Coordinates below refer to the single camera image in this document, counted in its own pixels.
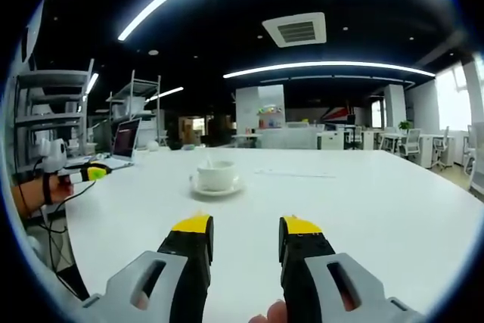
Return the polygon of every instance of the air conditioning vent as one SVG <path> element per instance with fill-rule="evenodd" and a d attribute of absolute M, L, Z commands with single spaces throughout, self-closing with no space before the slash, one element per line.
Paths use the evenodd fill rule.
<path fill-rule="evenodd" d="M 326 43 L 324 13 L 306 13 L 262 22 L 278 47 Z"/>

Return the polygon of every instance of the teacup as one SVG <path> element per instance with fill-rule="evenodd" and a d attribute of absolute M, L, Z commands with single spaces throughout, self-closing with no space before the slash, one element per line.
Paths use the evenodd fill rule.
<path fill-rule="evenodd" d="M 234 162 L 225 160 L 199 166 L 197 170 L 199 186 L 205 191 L 226 191 L 236 177 Z"/>

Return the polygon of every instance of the saucer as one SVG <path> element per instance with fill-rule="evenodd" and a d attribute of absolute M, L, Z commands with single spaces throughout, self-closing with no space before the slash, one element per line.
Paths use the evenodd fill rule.
<path fill-rule="evenodd" d="M 231 187 L 224 191 L 207 191 L 202 189 L 198 183 L 198 175 L 190 175 L 190 184 L 192 191 L 211 197 L 228 196 L 230 194 L 237 193 L 244 188 L 244 183 L 239 176 L 235 177 Z"/>

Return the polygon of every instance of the black ceiling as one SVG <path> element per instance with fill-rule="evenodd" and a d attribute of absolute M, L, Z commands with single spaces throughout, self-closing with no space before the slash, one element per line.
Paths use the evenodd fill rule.
<path fill-rule="evenodd" d="M 99 80 L 89 110 L 107 106 L 131 71 L 162 76 L 162 90 L 185 90 L 161 99 L 184 113 L 233 112 L 231 93 L 278 77 L 380 76 L 426 82 L 428 76 L 356 67 L 312 67 L 256 73 L 233 79 L 238 70 L 299 61 L 369 61 L 437 72 L 473 50 L 469 38 L 433 61 L 420 61 L 464 25 L 452 0 L 168 0 L 124 42 L 124 27 L 151 0 L 46 0 L 35 50 L 39 69 L 86 69 L 95 59 Z M 327 43 L 279 48 L 262 21 L 324 12 Z M 148 55 L 151 49 L 157 56 Z M 288 107 L 353 106 L 388 81 L 361 78 L 294 79 L 285 82 Z"/>

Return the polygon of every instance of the potted plant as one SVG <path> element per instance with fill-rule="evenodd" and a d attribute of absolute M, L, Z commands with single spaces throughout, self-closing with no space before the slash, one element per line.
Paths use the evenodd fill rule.
<path fill-rule="evenodd" d="M 411 128 L 411 124 L 408 120 L 403 120 L 399 124 L 399 129 L 402 130 L 403 134 L 407 134 L 410 128 Z"/>

